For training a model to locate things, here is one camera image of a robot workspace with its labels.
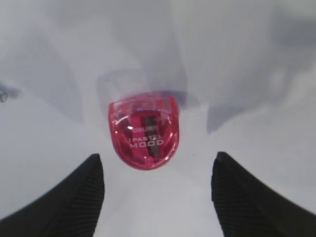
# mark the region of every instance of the translucent red plastic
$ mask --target translucent red plastic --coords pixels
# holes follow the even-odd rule
[[[136,169],[161,167],[178,148],[179,114],[173,96],[138,95],[113,102],[109,124],[116,153]]]

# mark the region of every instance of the white table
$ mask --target white table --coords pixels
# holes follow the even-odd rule
[[[313,19],[268,0],[0,4],[0,218],[92,153],[106,184],[96,237],[221,237],[218,151],[316,212]],[[144,172],[115,154],[106,106],[151,90],[179,99],[181,141]]]

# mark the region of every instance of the black rubber pad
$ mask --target black rubber pad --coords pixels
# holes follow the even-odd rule
[[[316,237],[316,216],[286,200],[219,153],[212,200],[225,237]]]
[[[95,154],[50,192],[1,220],[0,237],[91,237],[103,199],[103,168]]]

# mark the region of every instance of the red pencil sharpener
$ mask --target red pencil sharpener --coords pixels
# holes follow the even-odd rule
[[[179,113],[173,96],[138,95],[109,105],[114,149],[128,165],[151,170],[166,164],[179,144]]]

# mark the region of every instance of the white surface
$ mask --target white surface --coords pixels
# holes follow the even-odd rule
[[[268,0],[1,0],[0,218],[100,153],[95,236],[214,236],[218,151],[316,212],[316,22]],[[114,97],[177,96],[166,166],[126,166],[108,134]]]

